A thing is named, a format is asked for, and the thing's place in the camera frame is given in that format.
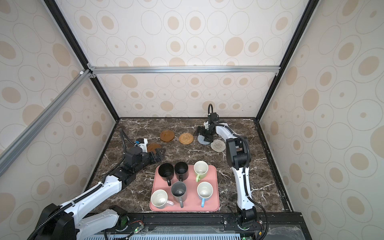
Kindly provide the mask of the blue woven coaster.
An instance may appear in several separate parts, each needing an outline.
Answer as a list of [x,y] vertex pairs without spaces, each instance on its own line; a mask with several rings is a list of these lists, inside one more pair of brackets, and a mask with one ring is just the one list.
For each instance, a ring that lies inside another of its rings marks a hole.
[[211,143],[204,143],[204,142],[203,142],[203,136],[202,136],[202,135],[199,135],[197,139],[198,139],[198,142],[199,142],[200,144],[202,144],[202,145],[210,145],[210,144],[211,144]]

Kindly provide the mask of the brown wooden coaster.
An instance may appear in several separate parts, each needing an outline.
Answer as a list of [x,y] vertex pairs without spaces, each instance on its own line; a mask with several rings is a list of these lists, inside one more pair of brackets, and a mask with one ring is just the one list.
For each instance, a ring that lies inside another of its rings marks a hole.
[[171,130],[165,130],[160,133],[160,140],[169,143],[175,138],[175,133]]
[[148,153],[149,152],[152,152],[152,153],[156,153],[156,149],[161,149],[162,146],[160,144],[148,144],[147,145],[147,151]]

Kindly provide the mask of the woven rattan coaster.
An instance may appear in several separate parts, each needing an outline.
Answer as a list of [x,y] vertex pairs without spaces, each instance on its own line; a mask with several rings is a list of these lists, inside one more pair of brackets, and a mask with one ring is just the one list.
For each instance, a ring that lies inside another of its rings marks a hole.
[[180,135],[179,141],[183,145],[189,145],[194,141],[194,136],[190,133],[183,133]]

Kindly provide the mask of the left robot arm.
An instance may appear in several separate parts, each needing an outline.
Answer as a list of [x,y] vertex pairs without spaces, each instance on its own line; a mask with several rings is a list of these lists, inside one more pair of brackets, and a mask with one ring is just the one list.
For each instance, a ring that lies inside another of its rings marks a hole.
[[109,170],[98,184],[81,195],[62,203],[50,204],[40,215],[30,240],[84,240],[107,229],[123,231],[127,228],[127,211],[118,206],[88,216],[93,209],[109,197],[132,183],[137,173],[149,165],[161,162],[166,150],[162,147],[149,150],[147,139],[131,142],[133,147],[123,145],[121,161]]

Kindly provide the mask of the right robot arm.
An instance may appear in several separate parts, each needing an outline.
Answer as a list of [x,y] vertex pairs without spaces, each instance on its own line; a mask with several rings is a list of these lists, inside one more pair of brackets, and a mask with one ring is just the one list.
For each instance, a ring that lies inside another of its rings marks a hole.
[[194,135],[204,143],[209,143],[212,149],[218,152],[226,151],[227,163],[236,181],[237,225],[245,231],[253,224],[259,224],[260,230],[254,239],[263,240],[269,230],[269,221],[265,208],[252,198],[249,180],[251,152],[248,139],[234,132],[225,121],[220,120],[212,104],[208,105],[208,120],[197,128]]

